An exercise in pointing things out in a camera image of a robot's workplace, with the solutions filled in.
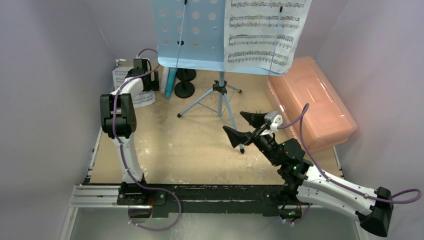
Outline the black mic stand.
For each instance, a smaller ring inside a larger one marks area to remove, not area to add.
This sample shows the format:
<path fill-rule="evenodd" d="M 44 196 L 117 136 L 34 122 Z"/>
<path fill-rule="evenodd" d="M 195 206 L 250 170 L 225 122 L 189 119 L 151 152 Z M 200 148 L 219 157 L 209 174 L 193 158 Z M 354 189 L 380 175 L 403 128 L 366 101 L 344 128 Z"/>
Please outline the black mic stand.
<path fill-rule="evenodd" d="M 196 78 L 197 72 L 195 69 L 188 68 L 178 68 L 176 72 L 176 77 L 180 81 L 192 81 Z"/>
<path fill-rule="evenodd" d="M 187 99 L 195 93 L 195 86 L 190 81 L 180 81 L 174 87 L 174 94 L 181 99 Z"/>

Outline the blue toy microphone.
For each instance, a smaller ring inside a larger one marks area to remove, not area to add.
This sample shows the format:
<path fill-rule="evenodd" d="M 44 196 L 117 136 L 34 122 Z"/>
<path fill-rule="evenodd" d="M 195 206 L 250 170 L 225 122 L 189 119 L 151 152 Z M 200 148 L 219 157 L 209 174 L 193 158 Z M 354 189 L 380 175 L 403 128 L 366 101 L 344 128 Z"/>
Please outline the blue toy microphone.
<path fill-rule="evenodd" d="M 169 99 L 171 97 L 171 94 L 173 92 L 177 71 L 178 71 L 178 69 L 175 68 L 175 67 L 169 68 L 167 82 L 166 82 L 166 86 L 165 86 L 165 97 L 167 99 Z"/>

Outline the white toy microphone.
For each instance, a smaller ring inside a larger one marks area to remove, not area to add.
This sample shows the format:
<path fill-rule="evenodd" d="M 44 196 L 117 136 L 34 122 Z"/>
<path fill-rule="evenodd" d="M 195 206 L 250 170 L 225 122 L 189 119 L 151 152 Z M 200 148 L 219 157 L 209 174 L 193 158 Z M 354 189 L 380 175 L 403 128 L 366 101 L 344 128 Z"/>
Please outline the white toy microphone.
<path fill-rule="evenodd" d="M 160 79 L 160 93 L 164 94 L 166 92 L 166 86 L 168 82 L 168 76 L 169 76 L 170 68 L 169 67 L 163 67 L 161 79 Z"/>

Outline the light blue music stand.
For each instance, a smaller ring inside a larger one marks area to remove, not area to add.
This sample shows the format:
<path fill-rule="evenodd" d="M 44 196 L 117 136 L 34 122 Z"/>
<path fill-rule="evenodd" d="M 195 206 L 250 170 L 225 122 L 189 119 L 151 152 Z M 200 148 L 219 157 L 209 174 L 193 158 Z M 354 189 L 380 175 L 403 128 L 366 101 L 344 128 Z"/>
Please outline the light blue music stand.
<path fill-rule="evenodd" d="M 160 65 L 168 68 L 216 71 L 218 86 L 225 74 L 267 76 L 256 68 L 224 70 L 224 17 L 227 0 L 154 0 L 153 15 Z"/>

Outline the sheet music page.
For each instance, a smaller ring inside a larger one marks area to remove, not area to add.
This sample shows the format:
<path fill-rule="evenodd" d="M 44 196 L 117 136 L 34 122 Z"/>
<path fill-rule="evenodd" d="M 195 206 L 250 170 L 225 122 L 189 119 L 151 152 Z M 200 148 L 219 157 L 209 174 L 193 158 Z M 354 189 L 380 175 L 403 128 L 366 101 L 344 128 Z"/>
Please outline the sheet music page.
<path fill-rule="evenodd" d="M 116 90 L 127 78 L 132 66 L 117 67 L 112 71 L 114 90 Z M 134 108 L 141 108 L 153 104 L 156 101 L 154 91 L 140 92 L 137 96 L 131 96 Z"/>

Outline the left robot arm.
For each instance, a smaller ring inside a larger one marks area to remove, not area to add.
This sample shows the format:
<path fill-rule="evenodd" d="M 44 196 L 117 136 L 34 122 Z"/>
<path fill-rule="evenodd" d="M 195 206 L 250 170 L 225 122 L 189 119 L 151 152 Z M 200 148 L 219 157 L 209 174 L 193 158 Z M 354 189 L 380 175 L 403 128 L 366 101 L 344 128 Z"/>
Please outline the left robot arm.
<path fill-rule="evenodd" d="M 133 98 L 142 92 L 159 90 L 158 79 L 152 78 L 156 73 L 148 59 L 136 58 L 123 82 L 113 92 L 99 97 L 101 129 L 112 140 L 121 166 L 118 205 L 152 206 L 156 194 L 162 193 L 147 185 L 135 147 L 137 117 Z"/>

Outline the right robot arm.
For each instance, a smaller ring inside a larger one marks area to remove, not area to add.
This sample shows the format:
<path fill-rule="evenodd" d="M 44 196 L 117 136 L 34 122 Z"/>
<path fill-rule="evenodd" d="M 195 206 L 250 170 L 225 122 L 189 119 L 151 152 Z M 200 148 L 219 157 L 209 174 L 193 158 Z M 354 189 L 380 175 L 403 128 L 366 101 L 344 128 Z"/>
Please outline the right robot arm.
<path fill-rule="evenodd" d="M 275 132 L 283 124 L 277 111 L 268 113 L 240 112 L 254 131 L 240 132 L 223 126 L 232 147 L 254 144 L 284 180 L 280 198 L 284 203 L 318 205 L 359 222 L 365 231 L 387 237 L 394 205 L 392 194 L 384 188 L 363 187 L 333 174 L 305 159 L 306 152 L 295 138 L 282 143 Z"/>

